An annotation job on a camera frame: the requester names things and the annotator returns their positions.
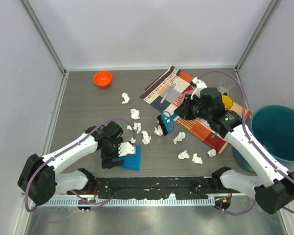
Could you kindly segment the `blue hand brush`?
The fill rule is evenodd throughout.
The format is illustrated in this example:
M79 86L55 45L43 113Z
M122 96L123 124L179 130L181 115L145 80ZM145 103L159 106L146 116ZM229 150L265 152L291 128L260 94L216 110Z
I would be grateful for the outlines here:
M176 114L171 115L168 111L162 111L160 115L157 117L157 120L159 121L159 125L164 136L172 133L175 129L174 119L176 117Z

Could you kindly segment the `blue dustpan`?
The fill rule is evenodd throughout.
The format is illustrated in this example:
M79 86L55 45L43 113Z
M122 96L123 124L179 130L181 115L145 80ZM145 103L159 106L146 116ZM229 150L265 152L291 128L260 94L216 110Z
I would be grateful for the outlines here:
M134 155L126 155L120 157L119 161L124 161L120 168L126 170L140 171L141 165L141 146L136 146L136 153Z

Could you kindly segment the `paper scrap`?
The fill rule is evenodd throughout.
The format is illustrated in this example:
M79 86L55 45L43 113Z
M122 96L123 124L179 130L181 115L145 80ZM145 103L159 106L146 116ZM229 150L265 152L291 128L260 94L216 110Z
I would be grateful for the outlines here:
M178 135L173 139L173 143L177 144L180 141L183 141L186 137L186 134L184 132L179 132Z
M203 164L202 157L199 157L197 155L197 153L193 154L192 162L195 163L195 164L200 164L200 165Z
M123 98L122 104L127 104L130 101L130 97L128 96L127 93L122 93L122 98Z
M208 152L207 152L207 155L210 157L210 158L213 158L217 155L217 152L215 149L210 149Z
M183 160L183 159L189 159L190 155L187 152L187 150L182 151L181 153L178 154L178 159Z
M143 137L142 137L143 144L145 144L145 145L150 144L151 137L149 136L149 134L147 133L147 131L142 130L141 131L141 134L143 135Z
M126 129L130 131L134 130L136 134L139 134L142 130L141 123L135 122L133 127L130 125L127 125Z
M154 133L157 135L157 136L162 136L163 135L163 130L161 128L160 125L158 125L157 127L154 128Z
M130 116L133 120L140 119L140 111L137 109L130 109Z

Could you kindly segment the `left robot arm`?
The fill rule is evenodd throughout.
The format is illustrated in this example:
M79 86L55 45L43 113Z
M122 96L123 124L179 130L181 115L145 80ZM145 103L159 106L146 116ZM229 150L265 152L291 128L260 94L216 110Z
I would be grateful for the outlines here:
M76 140L50 154L42 157L33 154L28 157L17 185L25 193L26 200L31 199L37 206L45 204L56 193L73 190L91 194L96 187L91 172L84 168L71 173L64 173L64 170L98 150L103 157L103 166L119 166L113 159L119 157L122 134L122 128L111 121L107 125L88 128Z

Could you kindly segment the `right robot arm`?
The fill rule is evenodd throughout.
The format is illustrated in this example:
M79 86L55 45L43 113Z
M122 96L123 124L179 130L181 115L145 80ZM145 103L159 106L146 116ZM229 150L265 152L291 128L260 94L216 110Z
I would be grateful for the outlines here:
M197 118L230 143L257 174L255 177L224 169L220 182L225 188L255 199L268 214L274 214L294 200L294 171L277 161L253 136L245 119L227 110L217 88L201 89L199 93L184 93L174 113L184 120Z

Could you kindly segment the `pink dotted plate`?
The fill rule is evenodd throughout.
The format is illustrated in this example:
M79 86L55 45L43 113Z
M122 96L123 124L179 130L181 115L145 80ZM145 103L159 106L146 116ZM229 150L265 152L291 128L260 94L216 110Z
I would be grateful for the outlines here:
M183 93L180 98L180 104L183 103L183 101L187 95L192 95L192 93L193 93L192 91L187 91L187 92Z

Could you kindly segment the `white plastic fork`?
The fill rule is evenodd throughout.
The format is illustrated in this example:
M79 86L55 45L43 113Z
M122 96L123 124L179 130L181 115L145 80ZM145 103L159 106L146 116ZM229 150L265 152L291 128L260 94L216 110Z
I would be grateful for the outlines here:
M170 93L170 91L177 85L178 80L175 79L174 81L172 81L172 83L170 84L168 90L166 91L165 95L163 96L163 98L161 99L160 103L163 103L166 99L166 97L168 96L168 94Z

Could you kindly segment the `patterned placemat cloth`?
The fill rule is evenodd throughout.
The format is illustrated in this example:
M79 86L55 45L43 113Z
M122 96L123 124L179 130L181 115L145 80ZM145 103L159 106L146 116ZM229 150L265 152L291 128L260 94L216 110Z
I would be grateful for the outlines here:
M191 86L192 80L192 76L171 66L145 89L140 98L159 112L165 111L165 116L171 116L178 107L181 96L194 90ZM214 131L202 119L183 120L180 117L176 117L174 122L207 144L211 149L216 150L219 154L228 145L228 142L224 141L219 135L213 137Z

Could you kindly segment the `yellow mug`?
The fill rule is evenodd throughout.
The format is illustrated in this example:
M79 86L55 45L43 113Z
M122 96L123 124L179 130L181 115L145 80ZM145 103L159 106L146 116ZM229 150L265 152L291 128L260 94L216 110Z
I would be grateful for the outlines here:
M222 95L222 102L226 110L229 110L233 106L233 100L227 95Z

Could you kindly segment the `clear plastic cup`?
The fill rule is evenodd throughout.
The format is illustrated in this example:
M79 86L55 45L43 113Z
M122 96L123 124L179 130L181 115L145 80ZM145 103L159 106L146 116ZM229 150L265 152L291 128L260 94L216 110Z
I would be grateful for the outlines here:
M218 84L217 89L222 95L228 95L229 92L231 91L231 89L234 87L234 85L235 85L235 83L231 78L222 77L219 80L219 84Z

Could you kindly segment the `orange bowl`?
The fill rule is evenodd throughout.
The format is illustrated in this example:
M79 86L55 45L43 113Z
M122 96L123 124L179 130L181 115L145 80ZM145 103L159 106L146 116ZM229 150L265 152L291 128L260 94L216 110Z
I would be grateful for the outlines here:
M107 71L100 71L95 74L93 82L99 88L108 88L112 83L112 74Z

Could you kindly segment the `teal trash bin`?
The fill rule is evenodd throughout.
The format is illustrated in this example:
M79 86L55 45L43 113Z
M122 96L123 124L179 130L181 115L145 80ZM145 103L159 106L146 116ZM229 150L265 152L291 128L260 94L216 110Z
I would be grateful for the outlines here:
M294 164L294 110L267 105L255 111L249 129L259 143L280 163Z

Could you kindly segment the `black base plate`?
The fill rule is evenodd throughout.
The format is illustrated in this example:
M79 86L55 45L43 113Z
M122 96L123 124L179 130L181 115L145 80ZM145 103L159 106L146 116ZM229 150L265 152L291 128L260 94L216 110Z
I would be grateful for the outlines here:
M205 177L97 177L89 195L100 199L167 199L174 194L176 199L206 199L207 194L219 194L229 190L216 183L213 178Z

